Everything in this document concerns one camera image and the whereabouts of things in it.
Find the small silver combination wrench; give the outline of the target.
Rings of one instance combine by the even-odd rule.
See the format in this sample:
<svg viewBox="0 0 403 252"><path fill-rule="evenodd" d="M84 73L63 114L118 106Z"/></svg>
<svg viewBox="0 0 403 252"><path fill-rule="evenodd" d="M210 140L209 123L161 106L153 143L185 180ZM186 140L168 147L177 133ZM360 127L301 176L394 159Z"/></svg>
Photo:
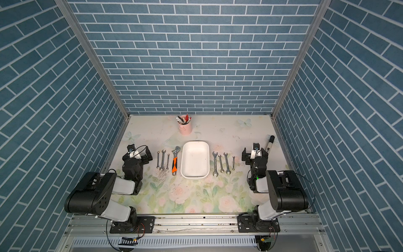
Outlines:
<svg viewBox="0 0 403 252"><path fill-rule="evenodd" d="M169 169L169 161L170 161L170 154L167 155L167 163L166 163L166 168L165 170Z"/></svg>

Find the orange black adjustable wrench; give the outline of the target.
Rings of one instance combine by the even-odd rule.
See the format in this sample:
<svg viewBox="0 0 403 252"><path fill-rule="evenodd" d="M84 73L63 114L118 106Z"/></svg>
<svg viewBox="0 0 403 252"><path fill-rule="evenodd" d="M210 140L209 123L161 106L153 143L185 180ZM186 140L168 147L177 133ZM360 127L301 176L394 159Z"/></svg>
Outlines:
<svg viewBox="0 0 403 252"><path fill-rule="evenodd" d="M174 155L173 164L172 164L172 175L174 175L174 176L177 173L177 161L178 161L177 156L178 156L178 153L180 150L181 150L181 147L176 146L175 149L172 151L173 155Z"/></svg>

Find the silver ring spanner wrench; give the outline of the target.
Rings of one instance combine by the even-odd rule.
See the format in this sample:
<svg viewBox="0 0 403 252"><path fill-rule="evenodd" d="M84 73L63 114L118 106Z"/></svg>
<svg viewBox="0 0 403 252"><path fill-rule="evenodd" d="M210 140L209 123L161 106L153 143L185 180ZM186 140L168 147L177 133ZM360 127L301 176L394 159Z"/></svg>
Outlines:
<svg viewBox="0 0 403 252"><path fill-rule="evenodd" d="M160 168L160 151L157 151L157 165L156 168L159 169Z"/></svg>

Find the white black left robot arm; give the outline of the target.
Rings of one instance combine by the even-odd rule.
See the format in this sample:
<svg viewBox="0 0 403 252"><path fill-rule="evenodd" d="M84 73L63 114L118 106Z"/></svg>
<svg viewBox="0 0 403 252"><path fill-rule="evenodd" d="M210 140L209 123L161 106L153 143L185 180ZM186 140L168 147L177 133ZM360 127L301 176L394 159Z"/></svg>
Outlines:
<svg viewBox="0 0 403 252"><path fill-rule="evenodd" d="M136 210L111 199L113 194L138 195L142 187L143 167L153 160L146 145L127 146L128 152L122 157L121 178L116 172L88 172L67 197L64 209L67 213L94 215L115 223L137 222Z"/></svg>

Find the silver double open-end wrench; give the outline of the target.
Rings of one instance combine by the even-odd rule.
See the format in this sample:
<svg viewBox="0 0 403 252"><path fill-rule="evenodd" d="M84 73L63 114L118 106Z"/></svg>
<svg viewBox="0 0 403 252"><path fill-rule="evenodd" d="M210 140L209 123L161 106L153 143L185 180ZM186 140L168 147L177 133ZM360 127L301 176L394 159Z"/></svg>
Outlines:
<svg viewBox="0 0 403 252"><path fill-rule="evenodd" d="M214 171L213 171L213 176L217 177L218 176L218 171L217 171L217 155L218 153L214 152L212 153L213 158L214 158Z"/></svg>

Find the large silver combination wrench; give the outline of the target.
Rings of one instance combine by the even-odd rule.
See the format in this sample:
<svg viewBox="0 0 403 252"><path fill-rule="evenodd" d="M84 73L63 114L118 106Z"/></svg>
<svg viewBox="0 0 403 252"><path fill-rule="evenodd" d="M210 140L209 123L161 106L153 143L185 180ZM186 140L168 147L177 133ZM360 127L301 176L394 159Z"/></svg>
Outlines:
<svg viewBox="0 0 403 252"><path fill-rule="evenodd" d="M165 169L165 153L166 153L166 150L162 150L160 171L163 171Z"/></svg>

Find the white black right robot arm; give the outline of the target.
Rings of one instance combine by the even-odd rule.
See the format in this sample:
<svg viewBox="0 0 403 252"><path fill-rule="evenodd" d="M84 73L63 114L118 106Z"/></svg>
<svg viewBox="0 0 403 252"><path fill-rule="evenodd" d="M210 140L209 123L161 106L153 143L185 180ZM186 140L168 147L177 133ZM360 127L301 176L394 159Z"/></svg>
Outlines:
<svg viewBox="0 0 403 252"><path fill-rule="evenodd" d="M269 195L267 202L255 207L254 219L272 221L283 214L307 210L309 199L297 174L290 170L269 170L269 153L258 148L259 144L256 144L250 153L243 150L241 155L241 160L250 166L247 175L249 188L255 194Z"/></svg>

